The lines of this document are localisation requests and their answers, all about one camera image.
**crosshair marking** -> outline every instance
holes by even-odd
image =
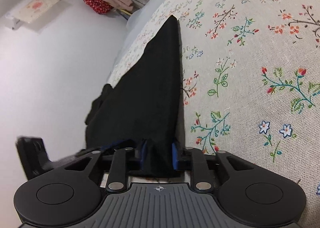
[[[165,189],[165,188],[162,187],[162,186],[157,186],[155,189],[160,192],[160,191],[162,191],[162,190]]]

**white wall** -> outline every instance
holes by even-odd
[[[0,227],[20,225],[17,136],[43,138],[51,160],[84,146],[84,119],[124,39],[126,20],[111,16],[63,0],[17,31],[0,23]]]

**round black pad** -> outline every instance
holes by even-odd
[[[37,192],[38,199],[49,205],[57,205],[67,202],[73,197],[74,190],[66,184],[49,184],[39,189]]]
[[[100,201],[100,189],[87,175],[64,169],[29,180],[18,188],[13,199],[22,221],[35,226],[76,223],[94,212]]]
[[[256,183],[245,190],[247,197],[255,203],[269,205],[278,202],[282,196],[282,190],[268,183]]]
[[[243,224],[279,227],[299,220],[306,196],[295,182],[260,168],[233,172],[220,187],[218,201]]]

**black mount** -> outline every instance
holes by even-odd
[[[59,162],[49,161],[39,138],[20,138],[17,148],[32,179],[17,190],[14,205],[23,222],[38,227],[79,223],[99,208],[106,195],[126,191],[128,176],[139,176],[141,170],[139,151],[129,147],[82,151]],[[172,148],[176,171],[191,171],[191,189],[211,194],[232,219],[253,227],[280,227],[299,220],[306,196],[295,182],[226,151],[204,155],[195,148],[181,148],[178,142]],[[210,170],[217,174],[217,187]],[[105,172],[108,181],[101,188]]]

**red floral fabric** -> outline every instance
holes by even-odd
[[[104,15],[111,11],[113,8],[107,2],[103,0],[83,0],[88,6],[90,6],[96,13]]]

